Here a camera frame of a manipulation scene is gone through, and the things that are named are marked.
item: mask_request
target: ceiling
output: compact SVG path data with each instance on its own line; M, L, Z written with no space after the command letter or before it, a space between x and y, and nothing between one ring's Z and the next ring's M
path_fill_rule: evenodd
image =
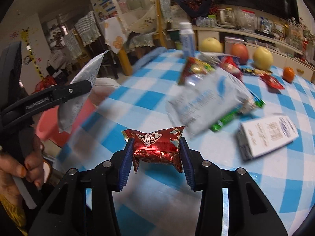
M0 34L36 12L43 23L89 4L90 0L14 0L0 24Z

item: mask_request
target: red apple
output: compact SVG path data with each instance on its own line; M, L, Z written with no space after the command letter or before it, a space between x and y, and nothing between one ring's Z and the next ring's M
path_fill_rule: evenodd
M241 65L246 64L248 61L248 50L244 44L233 44L231 48L231 55L239 57Z

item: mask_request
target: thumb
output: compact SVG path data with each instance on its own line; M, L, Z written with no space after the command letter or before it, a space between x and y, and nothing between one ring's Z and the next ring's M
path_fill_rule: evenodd
M12 176L26 176L26 168L7 153L0 152L0 170L9 173Z

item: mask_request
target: blue and white checkered tablecloth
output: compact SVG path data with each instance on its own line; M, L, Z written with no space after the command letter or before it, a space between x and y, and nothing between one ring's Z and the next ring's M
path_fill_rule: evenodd
M63 168L92 169L110 159L125 147L121 131L127 128L152 132L172 127L165 102L182 90L176 84L185 63L181 56L181 51L168 50L128 78L64 146L58 156ZM244 76L245 85L266 105L240 120L284 113L297 126L298 139L243 162L234 137L238 119L217 133L207 130L188 145L220 168L249 171L291 235L315 202L315 86L299 76L289 84L280 77L282 69L271 70L285 90L270 93L259 77ZM113 195L122 235L194 235L201 192L192 192L184 173L173 166L141 162L137 174L131 169L123 191ZM87 202L91 202L90 191Z

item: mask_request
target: bottle cap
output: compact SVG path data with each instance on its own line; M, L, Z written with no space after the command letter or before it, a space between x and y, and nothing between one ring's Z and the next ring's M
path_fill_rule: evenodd
M192 24L190 22L180 22L179 25L180 25L181 29L192 28Z

